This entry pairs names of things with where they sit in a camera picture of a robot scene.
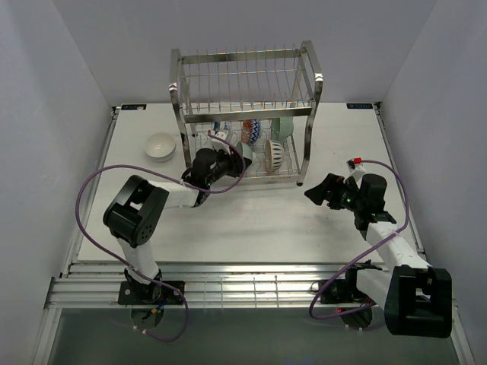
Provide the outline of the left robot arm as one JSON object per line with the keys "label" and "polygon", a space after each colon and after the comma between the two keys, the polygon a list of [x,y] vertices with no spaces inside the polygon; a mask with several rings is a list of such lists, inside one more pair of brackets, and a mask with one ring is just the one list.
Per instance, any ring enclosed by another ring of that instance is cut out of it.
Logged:
{"label": "left robot arm", "polygon": [[238,152],[203,148],[182,175],[182,181],[155,182],[133,175],[128,178],[103,215],[103,223],[123,249],[129,267],[124,275],[143,303],[161,296],[161,279],[149,240],[165,208],[195,208],[209,197],[212,183],[229,176],[238,178],[254,160],[245,144]]}

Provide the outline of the light green ceramic bowl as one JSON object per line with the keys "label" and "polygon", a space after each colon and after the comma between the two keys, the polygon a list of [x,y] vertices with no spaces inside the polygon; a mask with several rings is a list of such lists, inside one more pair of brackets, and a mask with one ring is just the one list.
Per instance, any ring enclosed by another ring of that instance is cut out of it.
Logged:
{"label": "light green ceramic bowl", "polygon": [[249,166],[253,163],[254,160],[254,152],[252,148],[248,144],[244,144],[243,142],[239,141],[236,144],[237,149],[239,150],[240,154],[246,161],[246,165]]}

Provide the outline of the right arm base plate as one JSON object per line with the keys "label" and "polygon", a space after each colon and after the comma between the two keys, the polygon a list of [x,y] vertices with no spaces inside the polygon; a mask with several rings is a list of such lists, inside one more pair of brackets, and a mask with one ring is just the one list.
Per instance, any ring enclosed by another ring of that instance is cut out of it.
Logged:
{"label": "right arm base plate", "polygon": [[344,325],[355,331],[372,331],[385,325],[384,321],[374,325],[371,324],[373,319],[371,303],[373,300],[367,294],[361,292],[356,287],[356,284],[353,283],[353,280],[357,278],[357,272],[365,269],[382,270],[379,266],[372,265],[371,260],[367,260],[365,263],[356,263],[345,272],[343,279],[337,278],[319,296],[321,304],[358,303],[361,311],[349,315],[345,315],[345,312],[349,311],[349,309],[338,308],[339,318]]}

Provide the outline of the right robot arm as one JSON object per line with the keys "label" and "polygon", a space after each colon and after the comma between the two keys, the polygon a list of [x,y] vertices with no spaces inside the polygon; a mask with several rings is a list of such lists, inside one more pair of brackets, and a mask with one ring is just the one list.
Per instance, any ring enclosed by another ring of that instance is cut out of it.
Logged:
{"label": "right robot arm", "polygon": [[396,220],[385,210],[387,181],[366,173],[360,182],[328,174],[304,194],[315,205],[346,209],[355,228],[378,253],[386,271],[354,262],[345,270],[345,296],[353,302],[369,297],[383,311],[393,335],[447,338],[452,331],[452,278],[432,267],[399,234]]}

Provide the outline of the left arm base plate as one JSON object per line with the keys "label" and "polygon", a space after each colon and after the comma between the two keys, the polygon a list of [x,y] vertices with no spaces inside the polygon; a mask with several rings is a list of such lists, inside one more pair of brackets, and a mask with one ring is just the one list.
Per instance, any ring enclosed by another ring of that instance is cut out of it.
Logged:
{"label": "left arm base plate", "polygon": [[182,295],[185,290],[184,281],[165,281],[173,289],[167,286],[159,286],[154,283],[141,284],[137,281],[123,281],[119,288],[117,303],[125,306],[154,305],[162,303],[168,305],[181,305]]}

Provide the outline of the white ceramic bowl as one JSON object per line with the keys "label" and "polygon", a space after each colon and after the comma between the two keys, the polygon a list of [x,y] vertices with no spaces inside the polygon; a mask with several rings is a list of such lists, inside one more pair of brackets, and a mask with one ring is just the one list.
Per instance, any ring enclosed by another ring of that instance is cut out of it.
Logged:
{"label": "white ceramic bowl", "polygon": [[147,139],[144,152],[156,162],[166,162],[174,156],[176,147],[176,140],[172,135],[159,132]]}

